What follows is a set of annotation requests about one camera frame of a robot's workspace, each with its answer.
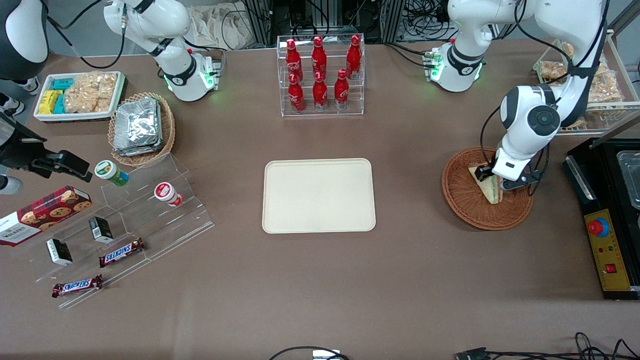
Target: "cookie box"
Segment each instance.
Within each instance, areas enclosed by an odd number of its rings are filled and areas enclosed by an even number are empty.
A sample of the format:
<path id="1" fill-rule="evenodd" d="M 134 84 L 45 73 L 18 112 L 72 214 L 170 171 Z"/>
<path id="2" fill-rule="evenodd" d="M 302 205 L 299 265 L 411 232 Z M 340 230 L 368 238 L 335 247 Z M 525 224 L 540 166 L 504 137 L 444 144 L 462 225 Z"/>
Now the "cookie box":
<path id="1" fill-rule="evenodd" d="M 0 219 L 0 245 L 16 246 L 91 205 L 89 195 L 67 185 Z"/>

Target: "brown table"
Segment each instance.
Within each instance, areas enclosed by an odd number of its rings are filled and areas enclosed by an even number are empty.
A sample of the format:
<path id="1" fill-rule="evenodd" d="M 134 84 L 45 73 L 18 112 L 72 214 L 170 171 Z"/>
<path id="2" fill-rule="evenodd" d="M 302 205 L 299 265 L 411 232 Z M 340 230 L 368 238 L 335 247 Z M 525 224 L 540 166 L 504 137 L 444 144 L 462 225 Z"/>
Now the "brown table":
<path id="1" fill-rule="evenodd" d="M 0 357 L 245 360 L 318 345 L 354 360 L 449 359 L 480 346 L 573 350 L 576 331 L 598 346 L 626 337 L 638 349 L 640 303 L 601 300 L 561 171 L 564 152 L 583 138 L 554 140 L 548 178 L 513 230 L 477 230 L 442 196 L 445 162 L 478 144 L 481 124 L 512 86 L 535 82 L 530 68 L 541 50 L 529 40 L 496 42 L 477 83 L 450 94 L 390 49 L 369 46 L 365 115 L 330 120 L 282 119 L 273 50 L 229 53 L 220 91 L 195 103 L 170 94 L 150 56 L 123 57 L 114 69 L 127 76 L 127 95 L 153 91 L 170 103 L 174 154 L 216 226 L 68 311 L 33 284 L 27 259 L 1 247 Z M 52 56 L 45 73 L 87 70 Z M 104 122 L 28 125 L 52 149 L 93 164 L 109 158 Z M 486 143 L 503 134 L 495 119 Z M 351 157 L 373 166 L 373 231 L 262 230 L 266 163 Z M 0 197 L 0 214 L 67 183 L 92 194 L 104 184 L 19 175 L 24 193 Z"/>

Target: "red bottle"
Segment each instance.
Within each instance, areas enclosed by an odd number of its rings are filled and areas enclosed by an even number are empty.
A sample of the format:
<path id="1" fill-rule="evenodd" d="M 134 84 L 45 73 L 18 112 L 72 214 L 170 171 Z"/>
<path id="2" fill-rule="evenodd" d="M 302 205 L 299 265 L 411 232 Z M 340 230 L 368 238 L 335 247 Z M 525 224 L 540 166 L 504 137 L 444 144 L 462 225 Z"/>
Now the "red bottle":
<path id="1" fill-rule="evenodd" d="M 305 110 L 302 86 L 298 84 L 298 77 L 295 74 L 289 74 L 289 100 L 294 114 L 301 114 Z"/>
<path id="2" fill-rule="evenodd" d="M 316 72 L 322 72 L 326 78 L 326 52 L 322 46 L 322 37 L 314 37 L 314 50 L 311 52 L 311 66 Z"/>
<path id="3" fill-rule="evenodd" d="M 322 75 L 322 72 L 316 72 L 314 77 L 316 79 L 314 83 L 314 107 L 319 113 L 324 113 L 328 107 L 324 75 Z"/>
<path id="4" fill-rule="evenodd" d="M 296 50 L 296 41 L 292 38 L 287 39 L 287 70 L 290 74 L 295 74 L 298 82 L 302 81 L 302 60 L 300 53 Z"/>
<path id="5" fill-rule="evenodd" d="M 351 46 L 347 50 L 347 78 L 360 79 L 360 60 L 362 50 L 360 49 L 360 35 L 351 37 Z"/>
<path id="6" fill-rule="evenodd" d="M 338 80 L 335 82 L 334 96 L 335 108 L 345 110 L 348 105 L 349 81 L 347 81 L 347 70 L 338 70 Z"/>

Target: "foil wrapped food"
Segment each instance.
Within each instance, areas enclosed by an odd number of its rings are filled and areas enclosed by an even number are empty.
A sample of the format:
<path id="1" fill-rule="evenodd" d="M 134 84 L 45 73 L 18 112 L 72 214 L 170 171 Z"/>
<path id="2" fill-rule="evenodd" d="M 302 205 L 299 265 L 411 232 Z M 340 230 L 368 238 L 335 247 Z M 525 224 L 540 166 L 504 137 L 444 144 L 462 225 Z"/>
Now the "foil wrapped food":
<path id="1" fill-rule="evenodd" d="M 164 146 L 160 104 L 152 97 L 125 102 L 115 119 L 113 150 L 121 156 L 159 151 Z"/>

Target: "red switch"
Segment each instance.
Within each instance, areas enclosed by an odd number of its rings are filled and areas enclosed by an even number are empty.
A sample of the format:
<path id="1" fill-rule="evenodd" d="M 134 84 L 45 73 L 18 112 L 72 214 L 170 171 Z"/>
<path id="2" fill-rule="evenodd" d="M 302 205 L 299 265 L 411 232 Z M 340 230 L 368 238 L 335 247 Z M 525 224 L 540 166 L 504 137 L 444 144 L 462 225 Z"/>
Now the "red switch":
<path id="1" fill-rule="evenodd" d="M 587 223 L 589 234 L 603 238 L 609 234 L 609 223 L 603 218 L 597 218 Z"/>

